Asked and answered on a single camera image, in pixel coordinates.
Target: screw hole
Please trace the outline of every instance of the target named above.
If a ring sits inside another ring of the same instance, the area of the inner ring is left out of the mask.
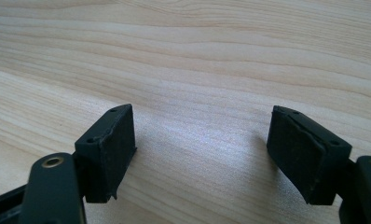
[[[53,157],[45,160],[42,164],[44,168],[52,168],[63,163],[62,157]]]
[[[331,143],[331,145],[339,146],[339,143],[335,140],[331,140],[330,143]]]
[[[87,139],[87,143],[94,143],[94,142],[96,142],[96,140],[98,140],[97,137],[89,138],[89,139]]]

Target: black clamp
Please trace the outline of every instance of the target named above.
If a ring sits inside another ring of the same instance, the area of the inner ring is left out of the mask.
[[[136,151],[131,105],[108,110],[75,143],[76,152],[34,163],[28,184],[0,196],[0,224],[86,223],[82,198],[107,203]]]
[[[351,145],[293,109],[273,107],[268,154],[306,203],[331,205],[341,223],[371,223],[371,156],[349,159]]]

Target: wood grain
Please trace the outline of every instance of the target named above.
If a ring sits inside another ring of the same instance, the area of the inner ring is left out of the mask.
[[[338,223],[265,143],[283,105],[371,155],[371,1],[0,1],[0,194],[126,103],[138,151],[89,223]]]

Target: light wood surface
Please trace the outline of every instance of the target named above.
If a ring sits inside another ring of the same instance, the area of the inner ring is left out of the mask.
[[[127,103],[138,151],[89,223],[338,223],[270,160],[270,112],[371,155],[371,1],[0,0],[0,194]]]

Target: black plastic part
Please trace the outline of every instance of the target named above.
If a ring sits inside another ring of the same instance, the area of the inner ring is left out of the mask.
[[[0,224],[18,223],[25,185],[0,195]]]
[[[36,161],[26,186],[20,224],[85,222],[72,155],[56,153]]]
[[[356,190],[356,169],[356,163],[348,160],[345,169],[337,176],[337,194],[343,199],[339,208],[339,218],[342,224],[367,223]]]
[[[357,160],[355,186],[367,223],[371,223],[371,156],[362,156]]]
[[[351,145],[302,113],[273,107],[268,153],[310,204],[333,203]]]
[[[118,186],[136,151],[131,105],[108,110],[75,143],[73,155],[88,203],[117,198]]]

